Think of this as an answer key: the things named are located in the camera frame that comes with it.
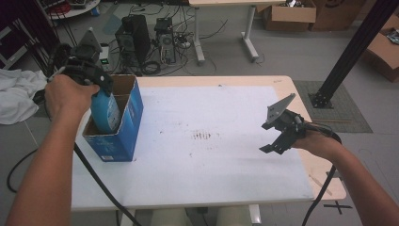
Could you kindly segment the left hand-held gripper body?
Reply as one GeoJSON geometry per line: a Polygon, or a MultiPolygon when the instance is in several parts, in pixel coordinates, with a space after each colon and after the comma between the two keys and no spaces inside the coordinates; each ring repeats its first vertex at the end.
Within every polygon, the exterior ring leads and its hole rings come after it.
{"type": "Polygon", "coordinates": [[[104,85],[104,71],[97,66],[102,47],[90,27],[77,45],[58,44],[50,55],[50,80],[68,75],[80,85],[104,85]]]}

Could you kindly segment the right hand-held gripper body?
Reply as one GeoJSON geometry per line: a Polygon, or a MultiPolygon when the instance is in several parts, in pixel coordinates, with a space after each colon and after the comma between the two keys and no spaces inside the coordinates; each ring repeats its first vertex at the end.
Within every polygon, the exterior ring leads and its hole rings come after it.
{"type": "Polygon", "coordinates": [[[267,108],[267,117],[262,128],[268,130],[275,128],[282,134],[293,135],[295,139],[305,136],[304,119],[297,113],[288,109],[289,104],[295,98],[291,93],[287,97],[277,101],[267,108]]]}

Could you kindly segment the blue bottle with white cap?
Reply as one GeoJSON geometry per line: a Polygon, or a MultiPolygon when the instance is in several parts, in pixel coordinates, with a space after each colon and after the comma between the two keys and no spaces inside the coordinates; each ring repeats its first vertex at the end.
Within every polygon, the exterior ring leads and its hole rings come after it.
{"type": "Polygon", "coordinates": [[[120,125],[120,109],[112,93],[107,94],[103,89],[91,98],[91,117],[97,129],[102,134],[115,133],[120,125]]]}

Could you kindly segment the blue cardboard box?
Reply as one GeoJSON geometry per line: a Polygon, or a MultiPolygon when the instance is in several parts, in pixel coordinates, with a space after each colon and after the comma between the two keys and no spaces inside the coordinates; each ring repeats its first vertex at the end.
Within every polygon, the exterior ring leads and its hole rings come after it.
{"type": "Polygon", "coordinates": [[[130,162],[136,147],[143,102],[134,75],[113,75],[113,95],[120,109],[120,125],[113,134],[102,134],[90,116],[82,136],[104,162],[130,162]]]}

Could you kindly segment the person's right hand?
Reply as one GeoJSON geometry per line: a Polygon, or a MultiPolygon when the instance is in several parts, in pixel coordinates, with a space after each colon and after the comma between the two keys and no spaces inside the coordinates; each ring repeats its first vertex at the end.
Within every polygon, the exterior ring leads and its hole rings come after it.
{"type": "Polygon", "coordinates": [[[293,147],[306,150],[328,161],[334,161],[343,150],[343,145],[334,138],[326,137],[316,131],[307,131],[305,137],[298,139],[293,147]]]}

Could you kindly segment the person's left hand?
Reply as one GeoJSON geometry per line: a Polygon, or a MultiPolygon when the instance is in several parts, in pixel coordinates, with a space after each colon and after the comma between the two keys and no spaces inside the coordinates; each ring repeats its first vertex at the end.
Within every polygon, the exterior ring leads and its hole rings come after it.
{"type": "Polygon", "coordinates": [[[91,97],[99,90],[98,85],[83,86],[65,74],[56,75],[45,87],[52,121],[80,123],[91,105],[91,97]]]}

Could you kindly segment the small white power device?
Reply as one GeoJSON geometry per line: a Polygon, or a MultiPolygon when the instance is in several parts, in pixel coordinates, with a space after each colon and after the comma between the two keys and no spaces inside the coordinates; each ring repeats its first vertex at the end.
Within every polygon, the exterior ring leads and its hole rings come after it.
{"type": "Polygon", "coordinates": [[[105,72],[109,72],[111,70],[110,61],[108,57],[109,57],[109,47],[103,46],[102,52],[100,53],[100,63],[105,72]]]}

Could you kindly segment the round white table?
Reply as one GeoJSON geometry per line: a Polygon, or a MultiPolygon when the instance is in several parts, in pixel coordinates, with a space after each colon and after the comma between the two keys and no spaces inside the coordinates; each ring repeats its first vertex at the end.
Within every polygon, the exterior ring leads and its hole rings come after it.
{"type": "Polygon", "coordinates": [[[45,13],[52,20],[71,18],[87,12],[99,15],[101,0],[39,0],[45,13]]]}

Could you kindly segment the black computer tower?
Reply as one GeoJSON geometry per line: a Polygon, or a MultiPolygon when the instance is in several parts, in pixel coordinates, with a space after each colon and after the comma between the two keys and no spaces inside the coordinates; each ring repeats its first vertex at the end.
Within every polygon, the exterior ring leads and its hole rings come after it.
{"type": "Polygon", "coordinates": [[[135,14],[123,17],[115,37],[121,55],[142,67],[151,48],[146,17],[135,14]]]}

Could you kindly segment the grey floor mat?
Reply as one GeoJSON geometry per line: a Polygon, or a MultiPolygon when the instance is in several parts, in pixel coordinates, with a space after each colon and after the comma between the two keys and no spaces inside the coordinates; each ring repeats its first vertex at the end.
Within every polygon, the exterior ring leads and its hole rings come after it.
{"type": "Polygon", "coordinates": [[[373,132],[344,85],[338,87],[328,106],[315,108],[311,104],[311,95],[323,85],[323,81],[295,80],[294,84],[312,121],[328,125],[336,133],[373,132]]]}

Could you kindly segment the white table mat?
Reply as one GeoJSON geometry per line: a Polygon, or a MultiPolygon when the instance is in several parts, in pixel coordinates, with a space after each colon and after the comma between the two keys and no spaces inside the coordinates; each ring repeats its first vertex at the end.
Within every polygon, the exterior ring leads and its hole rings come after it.
{"type": "Polygon", "coordinates": [[[309,201],[296,150],[263,153],[278,132],[262,128],[278,100],[270,86],[159,87],[140,91],[144,110],[132,161],[105,163],[76,142],[126,207],[220,206],[309,201]]]}

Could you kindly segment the white table leg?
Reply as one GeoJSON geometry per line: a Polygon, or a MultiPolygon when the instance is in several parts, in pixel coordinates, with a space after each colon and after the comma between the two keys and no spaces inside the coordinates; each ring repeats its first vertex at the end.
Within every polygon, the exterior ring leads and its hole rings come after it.
{"type": "Polygon", "coordinates": [[[262,218],[260,213],[260,207],[258,204],[250,204],[248,206],[250,221],[252,226],[261,226],[262,225],[262,218]]]}
{"type": "MultiPolygon", "coordinates": [[[[129,209],[129,213],[134,217],[136,214],[136,210],[129,209]]],[[[135,224],[125,215],[121,215],[120,226],[135,226],[135,224]]]]}

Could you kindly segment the white cloth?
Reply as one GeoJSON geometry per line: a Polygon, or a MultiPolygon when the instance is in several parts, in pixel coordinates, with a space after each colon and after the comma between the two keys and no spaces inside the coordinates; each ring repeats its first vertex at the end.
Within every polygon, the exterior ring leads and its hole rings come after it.
{"type": "Polygon", "coordinates": [[[33,116],[39,109],[33,98],[46,83],[42,71],[0,69],[0,124],[10,125],[33,116]]]}

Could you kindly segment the open-sided computer case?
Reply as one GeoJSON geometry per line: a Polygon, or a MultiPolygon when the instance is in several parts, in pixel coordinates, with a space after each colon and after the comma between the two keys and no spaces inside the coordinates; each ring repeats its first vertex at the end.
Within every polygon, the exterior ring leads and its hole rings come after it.
{"type": "Polygon", "coordinates": [[[158,42],[161,62],[168,65],[174,64],[176,56],[172,18],[157,18],[154,31],[158,42]]]}

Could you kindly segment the black tape cross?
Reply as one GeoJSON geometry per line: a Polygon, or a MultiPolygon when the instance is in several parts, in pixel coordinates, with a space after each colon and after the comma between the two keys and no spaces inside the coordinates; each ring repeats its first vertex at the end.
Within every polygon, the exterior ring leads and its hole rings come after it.
{"type": "Polygon", "coordinates": [[[334,203],[325,203],[324,204],[325,208],[333,208],[336,209],[338,211],[338,214],[341,215],[343,213],[344,209],[352,209],[352,206],[350,205],[345,205],[345,204],[340,204],[337,201],[335,201],[334,203]]]}

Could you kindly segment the person's right leg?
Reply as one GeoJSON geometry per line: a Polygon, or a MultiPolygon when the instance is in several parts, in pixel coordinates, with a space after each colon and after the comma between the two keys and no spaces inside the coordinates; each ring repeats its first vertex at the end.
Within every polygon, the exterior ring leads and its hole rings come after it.
{"type": "Polygon", "coordinates": [[[251,226],[247,206],[229,206],[218,209],[216,226],[251,226]]]}

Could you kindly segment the person's leg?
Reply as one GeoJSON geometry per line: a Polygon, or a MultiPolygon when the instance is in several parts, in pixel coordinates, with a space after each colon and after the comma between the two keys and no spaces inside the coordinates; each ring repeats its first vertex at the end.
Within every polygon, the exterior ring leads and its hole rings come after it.
{"type": "Polygon", "coordinates": [[[151,226],[190,226],[183,208],[156,209],[152,211],[151,226]]]}
{"type": "Polygon", "coordinates": [[[251,226],[247,206],[229,206],[218,209],[216,226],[251,226]]]}

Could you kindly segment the white desk with legs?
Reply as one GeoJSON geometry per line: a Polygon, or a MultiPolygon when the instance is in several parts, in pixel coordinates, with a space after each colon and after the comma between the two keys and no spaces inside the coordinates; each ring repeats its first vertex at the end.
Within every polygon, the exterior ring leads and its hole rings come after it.
{"type": "Polygon", "coordinates": [[[195,48],[197,62],[199,63],[199,65],[205,62],[205,56],[200,43],[199,11],[201,7],[238,6],[238,5],[248,6],[246,30],[241,33],[241,39],[243,41],[244,46],[248,50],[250,61],[255,62],[259,58],[259,55],[250,39],[250,32],[255,15],[255,9],[258,5],[266,5],[266,4],[273,5],[282,2],[283,0],[188,0],[189,6],[195,9],[193,45],[195,48]]]}

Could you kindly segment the open brown cardboard box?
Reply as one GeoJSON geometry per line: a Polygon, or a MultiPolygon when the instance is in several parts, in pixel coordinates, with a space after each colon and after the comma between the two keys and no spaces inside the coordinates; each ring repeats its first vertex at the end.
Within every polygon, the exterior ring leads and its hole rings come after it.
{"type": "Polygon", "coordinates": [[[312,0],[296,0],[299,6],[284,3],[271,5],[263,11],[264,28],[268,31],[305,32],[316,20],[312,0]]]}

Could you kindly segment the large brown cardboard box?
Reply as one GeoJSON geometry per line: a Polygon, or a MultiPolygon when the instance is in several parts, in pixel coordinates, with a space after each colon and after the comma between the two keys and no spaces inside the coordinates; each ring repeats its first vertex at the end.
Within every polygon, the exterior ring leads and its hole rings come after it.
{"type": "Polygon", "coordinates": [[[399,83],[399,44],[387,35],[399,28],[399,16],[392,14],[367,47],[362,59],[392,83],[399,83]]]}

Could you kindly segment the closed brown cardboard box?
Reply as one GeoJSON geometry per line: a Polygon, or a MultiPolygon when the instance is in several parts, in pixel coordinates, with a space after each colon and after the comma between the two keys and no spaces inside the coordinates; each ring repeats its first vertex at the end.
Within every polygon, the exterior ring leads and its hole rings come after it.
{"type": "Polygon", "coordinates": [[[366,0],[312,0],[316,19],[310,31],[342,31],[349,28],[366,0]]]}

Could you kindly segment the person's left leg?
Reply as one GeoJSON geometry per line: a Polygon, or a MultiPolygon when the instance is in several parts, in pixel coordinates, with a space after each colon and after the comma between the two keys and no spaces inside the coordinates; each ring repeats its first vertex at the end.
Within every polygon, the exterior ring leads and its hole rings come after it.
{"type": "Polygon", "coordinates": [[[156,209],[152,211],[151,226],[190,226],[183,208],[156,209]]]}

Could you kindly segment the black metal stand post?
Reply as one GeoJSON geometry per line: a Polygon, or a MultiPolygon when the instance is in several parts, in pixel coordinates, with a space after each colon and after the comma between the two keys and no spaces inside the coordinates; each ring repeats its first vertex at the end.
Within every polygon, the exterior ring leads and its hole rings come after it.
{"type": "Polygon", "coordinates": [[[315,93],[309,94],[314,108],[331,107],[331,99],[338,87],[398,7],[399,0],[376,0],[325,82],[315,93]]]}

